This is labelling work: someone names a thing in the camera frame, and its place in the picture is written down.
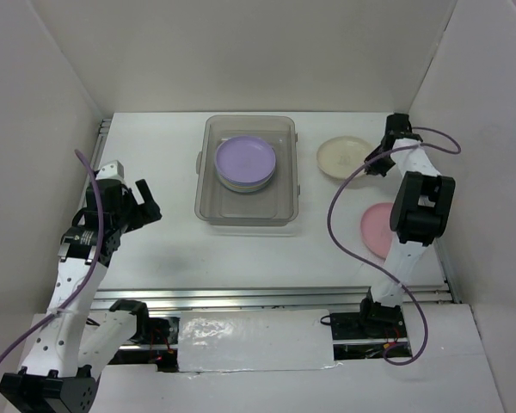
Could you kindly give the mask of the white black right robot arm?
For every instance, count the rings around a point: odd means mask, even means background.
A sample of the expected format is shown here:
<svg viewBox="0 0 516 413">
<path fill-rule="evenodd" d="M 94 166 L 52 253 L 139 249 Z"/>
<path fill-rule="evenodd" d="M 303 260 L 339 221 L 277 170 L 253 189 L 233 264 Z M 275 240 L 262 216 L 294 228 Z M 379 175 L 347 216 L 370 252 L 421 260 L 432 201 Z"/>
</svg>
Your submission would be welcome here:
<svg viewBox="0 0 516 413">
<path fill-rule="evenodd" d="M 422 144 L 409 116 L 395 113 L 386 119 L 379 146 L 365 158 L 367 175 L 386 176 L 396 167 L 402 176 L 390 211 L 392 240 L 383 264 L 390 276 L 370 287 L 360 303 L 357 325 L 365 336 L 378 336 L 401 321 L 402 296 L 415 265 L 447 226 L 456 183 L 433 166 Z"/>
</svg>

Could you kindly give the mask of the purple plate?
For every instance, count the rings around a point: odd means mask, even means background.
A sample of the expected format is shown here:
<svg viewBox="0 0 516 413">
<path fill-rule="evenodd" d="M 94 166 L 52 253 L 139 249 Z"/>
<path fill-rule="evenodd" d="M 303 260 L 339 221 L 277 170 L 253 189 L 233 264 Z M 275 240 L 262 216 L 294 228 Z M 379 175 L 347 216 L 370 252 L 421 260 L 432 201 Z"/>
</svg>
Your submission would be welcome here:
<svg viewBox="0 0 516 413">
<path fill-rule="evenodd" d="M 274 173 L 277 157 L 273 147 L 255 136 L 236 136 L 221 143 L 214 155 L 217 173 L 244 187 L 257 186 Z"/>
</svg>

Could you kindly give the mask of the pink plastic plate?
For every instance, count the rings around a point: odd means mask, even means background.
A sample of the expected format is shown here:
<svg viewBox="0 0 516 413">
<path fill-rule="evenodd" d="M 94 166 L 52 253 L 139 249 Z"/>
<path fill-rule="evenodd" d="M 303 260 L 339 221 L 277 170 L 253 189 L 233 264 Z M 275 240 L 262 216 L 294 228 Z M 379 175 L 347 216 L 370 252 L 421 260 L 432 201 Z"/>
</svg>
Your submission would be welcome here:
<svg viewBox="0 0 516 413">
<path fill-rule="evenodd" d="M 390 251 L 392 203 L 377 203 L 368 207 L 360 221 L 360 235 L 365 247 L 375 256 L 385 259 Z"/>
</svg>

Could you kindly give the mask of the blue plastic plate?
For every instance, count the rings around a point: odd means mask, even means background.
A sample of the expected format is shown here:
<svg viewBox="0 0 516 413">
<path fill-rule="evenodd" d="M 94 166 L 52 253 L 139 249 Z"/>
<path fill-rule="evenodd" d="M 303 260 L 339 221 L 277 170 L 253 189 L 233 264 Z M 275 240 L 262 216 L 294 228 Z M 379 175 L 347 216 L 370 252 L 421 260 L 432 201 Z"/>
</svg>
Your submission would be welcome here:
<svg viewBox="0 0 516 413">
<path fill-rule="evenodd" d="M 268 186 L 268 183 L 262 183 L 261 185 L 256 186 L 237 186 L 230 183 L 223 183 L 223 186 L 227 189 L 229 189 L 232 192 L 239 193 L 239 194 L 249 194 L 249 193 L 255 193 L 258 192 Z"/>
</svg>

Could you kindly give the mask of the aluminium rail frame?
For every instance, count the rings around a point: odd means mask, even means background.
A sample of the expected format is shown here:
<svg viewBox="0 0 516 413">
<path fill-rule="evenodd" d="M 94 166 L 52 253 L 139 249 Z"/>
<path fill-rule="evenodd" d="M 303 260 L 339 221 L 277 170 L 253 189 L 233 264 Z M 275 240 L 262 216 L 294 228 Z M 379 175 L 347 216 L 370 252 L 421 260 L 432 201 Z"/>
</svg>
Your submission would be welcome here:
<svg viewBox="0 0 516 413">
<path fill-rule="evenodd" d="M 383 275 L 362 244 L 371 205 L 395 198 L 400 176 L 359 178 L 343 194 L 316 165 L 326 140 L 352 135 L 377 145 L 383 113 L 292 114 L 298 135 L 298 216 L 284 226 L 210 225 L 194 211 L 206 113 L 117 113 L 101 160 L 119 160 L 126 179 L 144 178 L 160 221 L 125 235 L 92 305 L 144 301 L 157 315 L 176 310 L 336 308 L 356 305 Z"/>
</svg>

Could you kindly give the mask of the white glossy cover panel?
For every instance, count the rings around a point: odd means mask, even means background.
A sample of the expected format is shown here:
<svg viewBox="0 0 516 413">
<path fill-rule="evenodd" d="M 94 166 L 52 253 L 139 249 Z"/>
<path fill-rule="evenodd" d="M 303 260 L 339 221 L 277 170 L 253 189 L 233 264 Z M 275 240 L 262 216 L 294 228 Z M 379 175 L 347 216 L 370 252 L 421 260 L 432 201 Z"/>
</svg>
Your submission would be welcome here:
<svg viewBox="0 0 516 413">
<path fill-rule="evenodd" d="M 184 373 L 313 371 L 335 365 L 325 310 L 189 311 L 181 314 Z"/>
</svg>

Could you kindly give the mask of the cream plastic plate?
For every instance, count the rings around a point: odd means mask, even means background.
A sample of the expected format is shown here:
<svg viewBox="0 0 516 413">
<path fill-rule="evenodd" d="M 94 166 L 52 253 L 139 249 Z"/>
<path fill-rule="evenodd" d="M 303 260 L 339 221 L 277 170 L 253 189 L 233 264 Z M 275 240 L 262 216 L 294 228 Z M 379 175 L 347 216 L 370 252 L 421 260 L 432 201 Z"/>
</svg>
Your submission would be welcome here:
<svg viewBox="0 0 516 413">
<path fill-rule="evenodd" d="M 373 151 L 363 139 L 340 136 L 323 142 L 316 152 L 319 170 L 336 180 L 348 178 Z"/>
</svg>

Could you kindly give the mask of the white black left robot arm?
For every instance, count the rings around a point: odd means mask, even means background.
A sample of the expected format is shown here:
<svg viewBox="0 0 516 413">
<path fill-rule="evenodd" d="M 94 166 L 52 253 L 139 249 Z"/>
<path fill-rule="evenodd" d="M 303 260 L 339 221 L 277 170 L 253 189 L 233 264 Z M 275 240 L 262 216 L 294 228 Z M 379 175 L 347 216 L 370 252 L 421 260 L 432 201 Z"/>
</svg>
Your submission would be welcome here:
<svg viewBox="0 0 516 413">
<path fill-rule="evenodd" d="M 86 189 L 85 207 L 61 238 L 58 276 L 34 345 L 15 373 L 5 373 L 0 393 L 20 412 L 88 412 L 102 370 L 125 342 L 145 342 L 153 323 L 146 303 L 119 299 L 93 331 L 86 331 L 95 294 L 122 235 L 161 219 L 145 180 L 142 199 L 119 178 L 102 178 Z"/>
</svg>

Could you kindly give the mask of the clear plastic bin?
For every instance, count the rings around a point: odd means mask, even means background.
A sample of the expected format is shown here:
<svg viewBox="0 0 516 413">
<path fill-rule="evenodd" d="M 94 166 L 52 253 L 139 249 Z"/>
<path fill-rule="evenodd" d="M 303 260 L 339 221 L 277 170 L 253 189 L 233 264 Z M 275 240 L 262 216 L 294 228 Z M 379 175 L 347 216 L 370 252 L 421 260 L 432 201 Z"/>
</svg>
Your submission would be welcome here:
<svg viewBox="0 0 516 413">
<path fill-rule="evenodd" d="M 228 139 L 253 136 L 274 150 L 276 168 L 264 186 L 236 192 L 221 181 L 215 152 Z M 271 115 L 214 115 L 206 121 L 197 157 L 195 214 L 211 225 L 284 226 L 298 216 L 297 141 L 293 120 Z"/>
</svg>

